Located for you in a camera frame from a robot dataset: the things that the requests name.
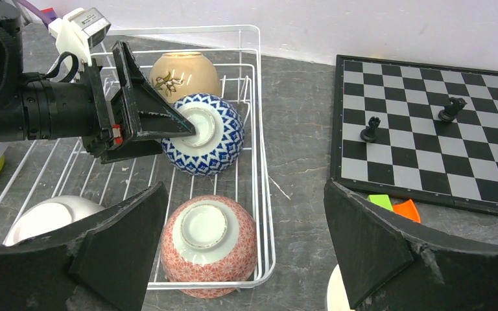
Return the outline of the blue patterned bowl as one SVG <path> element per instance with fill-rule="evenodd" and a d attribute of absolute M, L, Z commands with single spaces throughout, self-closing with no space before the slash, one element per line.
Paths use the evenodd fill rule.
<path fill-rule="evenodd" d="M 172 165 L 192 176 L 214 176 L 234 164 L 243 149 L 245 130 L 240 113 L 209 93 L 194 93 L 173 105 L 196 130 L 194 136 L 161 140 Z"/>

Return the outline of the white ribbed bowl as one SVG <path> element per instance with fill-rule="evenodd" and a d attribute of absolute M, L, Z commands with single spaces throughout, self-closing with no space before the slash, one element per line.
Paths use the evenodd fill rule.
<path fill-rule="evenodd" d="M 339 265 L 336 265 L 327 284 L 325 311 L 353 311 L 351 309 Z"/>

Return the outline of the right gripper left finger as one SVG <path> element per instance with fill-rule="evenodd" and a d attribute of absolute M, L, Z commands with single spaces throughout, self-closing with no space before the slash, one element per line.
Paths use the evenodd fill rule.
<path fill-rule="evenodd" d="M 141 310 L 167 202 L 159 182 L 65 227 L 0 245 L 0 310 Z"/>

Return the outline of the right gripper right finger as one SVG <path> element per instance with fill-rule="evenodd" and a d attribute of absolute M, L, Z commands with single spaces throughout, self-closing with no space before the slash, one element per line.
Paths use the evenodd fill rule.
<path fill-rule="evenodd" d="M 326 220 L 350 308 L 498 310 L 498 245 L 450 235 L 333 180 Z"/>

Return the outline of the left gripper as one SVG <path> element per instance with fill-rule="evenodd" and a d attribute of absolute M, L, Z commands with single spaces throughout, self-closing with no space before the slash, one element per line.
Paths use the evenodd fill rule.
<path fill-rule="evenodd" d="M 86 152 L 101 164 L 163 152 L 153 139 L 190 137 L 195 126 L 159 94 L 141 72 L 125 41 L 112 47 L 120 88 L 111 99 L 115 123 L 124 142 L 114 134 L 119 127 L 108 116 L 109 105 L 101 80 L 101 62 L 84 64 L 79 80 L 51 82 L 40 73 L 19 79 L 19 140 L 80 137 Z"/>

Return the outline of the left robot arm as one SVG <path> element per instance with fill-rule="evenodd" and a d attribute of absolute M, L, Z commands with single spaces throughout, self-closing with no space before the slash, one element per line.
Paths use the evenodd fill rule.
<path fill-rule="evenodd" d="M 129 44 L 112 52 L 119 90 L 106 100 L 101 65 L 90 50 L 110 29 L 95 8 L 56 19 L 58 64 L 48 73 L 23 69 L 21 15 L 0 1 L 0 143 L 78 137 L 102 163 L 160 154 L 160 139 L 190 137 L 195 126 L 172 108 L 144 77 Z"/>

